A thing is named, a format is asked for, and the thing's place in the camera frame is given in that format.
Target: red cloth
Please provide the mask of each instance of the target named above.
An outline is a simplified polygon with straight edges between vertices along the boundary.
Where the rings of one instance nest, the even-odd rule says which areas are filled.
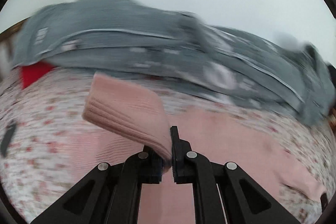
[[[45,62],[38,62],[34,65],[21,67],[22,88],[25,89],[32,83],[36,82],[53,68],[55,68],[53,65]]]

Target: floral bedspread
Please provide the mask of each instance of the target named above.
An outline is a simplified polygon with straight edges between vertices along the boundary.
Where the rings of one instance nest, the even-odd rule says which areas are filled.
[[[0,156],[0,179],[28,223],[76,183],[70,172],[68,135],[84,130],[81,113],[91,81],[92,75],[55,69],[21,90],[18,71],[13,70],[0,85],[0,139],[11,120],[18,124],[6,158]],[[167,113],[181,113],[190,105],[229,112],[244,125],[270,134],[325,185],[329,200],[334,194],[336,141],[327,122],[308,129],[293,118],[178,93],[158,79],[134,82],[156,92]],[[280,195],[281,204],[301,223],[314,223],[321,214],[320,203],[295,189],[282,185]]]

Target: metal pin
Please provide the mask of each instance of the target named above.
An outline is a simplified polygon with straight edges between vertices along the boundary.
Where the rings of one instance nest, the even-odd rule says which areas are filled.
[[[98,169],[100,171],[105,171],[107,168],[109,168],[109,165],[105,162],[102,162],[102,163],[98,164]]]
[[[228,169],[230,169],[230,170],[234,170],[234,169],[237,168],[237,165],[236,165],[234,162],[228,162],[228,163],[226,164],[226,167],[227,167]]]
[[[189,152],[187,153],[187,157],[188,157],[188,158],[191,158],[191,159],[194,159],[194,158],[197,157],[197,153],[194,152],[194,151],[189,151]]]
[[[140,159],[146,159],[146,158],[148,158],[148,153],[147,153],[147,152],[140,152],[140,153],[138,154],[138,157],[139,157]]]

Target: folded pink cloth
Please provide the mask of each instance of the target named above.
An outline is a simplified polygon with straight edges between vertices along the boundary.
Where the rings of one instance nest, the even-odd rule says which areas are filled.
[[[169,122],[154,92],[96,73],[82,116],[101,128],[150,146],[166,167],[171,166]]]

